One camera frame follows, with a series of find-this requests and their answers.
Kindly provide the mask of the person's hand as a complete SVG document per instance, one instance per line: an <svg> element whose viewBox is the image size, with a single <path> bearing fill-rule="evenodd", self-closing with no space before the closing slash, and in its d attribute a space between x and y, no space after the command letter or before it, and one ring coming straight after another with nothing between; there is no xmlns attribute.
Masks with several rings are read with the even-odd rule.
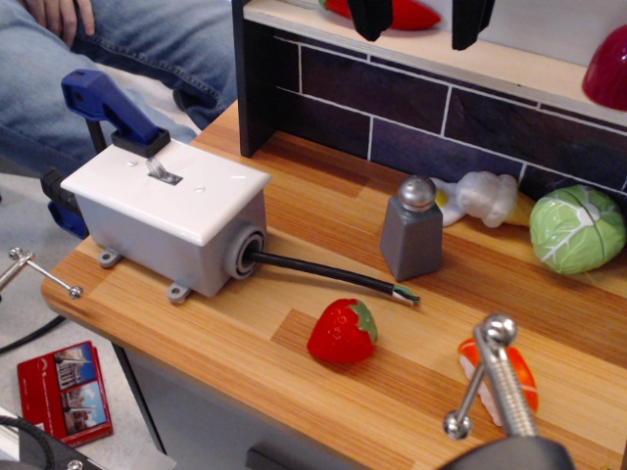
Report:
<svg viewBox="0 0 627 470"><path fill-rule="evenodd" d="M90 0L24 0L21 5L35 21L72 47L82 24L84 33L92 36L96 23Z"/></svg>

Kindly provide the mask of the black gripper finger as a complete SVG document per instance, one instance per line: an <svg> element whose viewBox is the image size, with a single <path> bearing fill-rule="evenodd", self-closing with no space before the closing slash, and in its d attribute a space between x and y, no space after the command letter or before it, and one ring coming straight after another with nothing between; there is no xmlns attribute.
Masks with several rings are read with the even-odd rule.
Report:
<svg viewBox="0 0 627 470"><path fill-rule="evenodd" d="M391 0L349 0L357 33L367 41L376 41L393 21Z"/></svg>
<svg viewBox="0 0 627 470"><path fill-rule="evenodd" d="M490 24L495 0L454 0L452 47L463 51L472 46Z"/></svg>

